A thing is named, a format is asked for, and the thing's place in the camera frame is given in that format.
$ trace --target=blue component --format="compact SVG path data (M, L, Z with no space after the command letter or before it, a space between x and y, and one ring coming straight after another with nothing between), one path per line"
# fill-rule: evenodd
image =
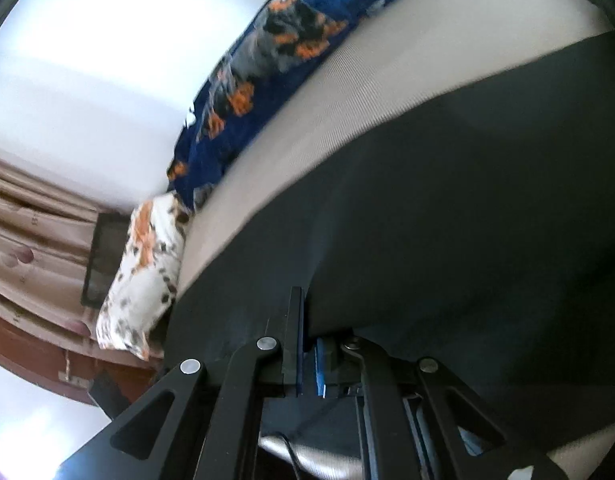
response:
M316 361L316 393L319 397L325 399L325 376L323 374L323 339L318 338L316 340L315 347L315 361Z

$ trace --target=mattress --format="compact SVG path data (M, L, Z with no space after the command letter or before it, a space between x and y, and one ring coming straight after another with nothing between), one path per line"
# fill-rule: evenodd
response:
M545 452L615 423L612 29L590 0L368 20L194 219L166 365L264 335L299 285L309 336L434 355Z

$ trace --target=cable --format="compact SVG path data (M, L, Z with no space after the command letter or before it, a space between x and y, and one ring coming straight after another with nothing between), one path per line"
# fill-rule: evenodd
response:
M277 436L284 442L285 447L288 448L290 462L292 462L292 469L294 469L294 476L296 476L297 480L302 480L299 459L297 458L296 453L294 453L294 450L292 449L292 444L290 443L287 436L285 436L285 434L281 433L280 431L275 431L274 433L271 433L270 436Z

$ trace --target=patterned pillowcase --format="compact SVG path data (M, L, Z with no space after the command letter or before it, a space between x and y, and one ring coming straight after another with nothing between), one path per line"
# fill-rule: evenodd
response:
M176 193L134 210L121 266L96 322L101 348L150 358L148 334L176 298L189 219Z
M199 210L230 164L310 74L363 20L392 1L269 0L188 111L168 169L171 189L185 205Z

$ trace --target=curtain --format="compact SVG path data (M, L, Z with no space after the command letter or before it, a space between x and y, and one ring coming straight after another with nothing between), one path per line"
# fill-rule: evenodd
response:
M145 367L129 352L101 350L98 311L80 303L101 210L0 161L0 318L61 348Z

